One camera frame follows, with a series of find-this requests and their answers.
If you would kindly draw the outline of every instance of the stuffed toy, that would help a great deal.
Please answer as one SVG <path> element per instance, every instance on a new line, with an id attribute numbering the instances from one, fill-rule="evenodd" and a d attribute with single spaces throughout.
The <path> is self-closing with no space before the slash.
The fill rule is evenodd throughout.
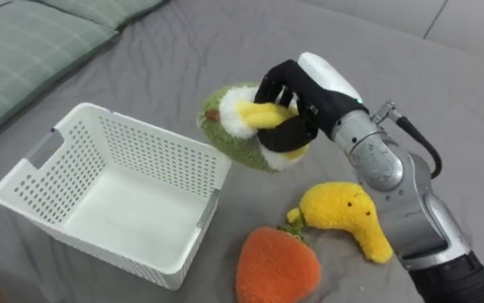
<path id="1" fill-rule="evenodd" d="M 249 235 L 237 265 L 238 303 L 294 303 L 316 289 L 320 264 L 300 232 L 261 227 Z"/>
<path id="2" fill-rule="evenodd" d="M 376 216 L 375 204 L 356 183 L 321 183 L 309 189 L 300 207 L 289 211 L 287 221 L 303 222 L 319 229 L 350 232 L 364 255 L 375 263 L 386 263 L 393 251 Z"/>
<path id="3" fill-rule="evenodd" d="M 257 87 L 241 85 L 213 93 L 199 112 L 199 127 L 213 146 L 235 162 L 277 173 L 296 164 L 309 145 L 286 152 L 270 151 L 258 139 L 259 130 L 271 130 L 298 115 L 295 107 L 255 104 Z"/>

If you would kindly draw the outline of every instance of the striped pillow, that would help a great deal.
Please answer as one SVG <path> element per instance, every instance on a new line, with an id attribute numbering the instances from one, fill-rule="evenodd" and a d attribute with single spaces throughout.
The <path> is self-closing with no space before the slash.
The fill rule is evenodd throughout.
<path id="1" fill-rule="evenodd" d="M 35 0 L 64 12 L 118 29 L 135 16 L 149 12 L 164 0 Z"/>
<path id="2" fill-rule="evenodd" d="M 0 125 L 115 35 L 42 4 L 0 6 Z"/>

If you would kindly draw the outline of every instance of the plastic basket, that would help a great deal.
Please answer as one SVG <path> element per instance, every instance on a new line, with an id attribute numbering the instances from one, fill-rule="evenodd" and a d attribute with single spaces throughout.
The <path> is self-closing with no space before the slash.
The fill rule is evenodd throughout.
<path id="1" fill-rule="evenodd" d="M 175 290 L 230 165 L 214 147 L 79 104 L 0 181 L 0 204 L 61 242 Z"/>

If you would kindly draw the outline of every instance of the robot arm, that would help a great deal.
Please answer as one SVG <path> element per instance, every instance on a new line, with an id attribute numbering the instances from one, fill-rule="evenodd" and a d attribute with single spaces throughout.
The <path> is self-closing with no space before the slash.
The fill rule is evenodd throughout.
<path id="1" fill-rule="evenodd" d="M 441 169 L 438 153 L 393 103 L 375 115 L 355 89 L 321 57 L 304 53 L 264 77 L 256 103 L 294 97 L 307 136 L 316 127 L 338 144 L 378 209 L 382 229 L 426 302 L 484 303 L 484 268 L 448 208 L 431 187 Z M 402 149 L 380 127 L 385 119 L 428 148 L 437 167 L 431 174 L 418 155 Z"/>

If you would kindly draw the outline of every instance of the bed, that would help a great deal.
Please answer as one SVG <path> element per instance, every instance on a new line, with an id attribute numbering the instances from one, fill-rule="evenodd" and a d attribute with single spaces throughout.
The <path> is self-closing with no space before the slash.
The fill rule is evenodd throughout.
<path id="1" fill-rule="evenodd" d="M 371 110 L 394 100 L 439 149 L 444 171 L 433 185 L 484 262 L 484 62 L 295 0 L 176 0 L 137 20 L 113 47 L 0 129 L 0 179 L 81 102 L 205 141 L 195 113 L 210 93 L 259 81 L 270 67 L 303 51 L 327 58 Z M 387 129 L 428 156 L 396 128 Z M 13 277 L 28 285 L 26 298 L 37 301 L 233 302 L 234 271 L 247 234 L 276 225 L 305 190 L 327 180 L 354 180 L 354 174 L 325 136 L 280 175 L 234 165 L 176 292 L 60 244 L 0 207 L 0 288 L 16 294 L 8 282 Z M 355 242 L 339 231 L 310 231 L 308 241 L 324 269 L 319 289 L 306 302 L 421 302 L 396 260 L 380 266 L 364 261 Z"/>

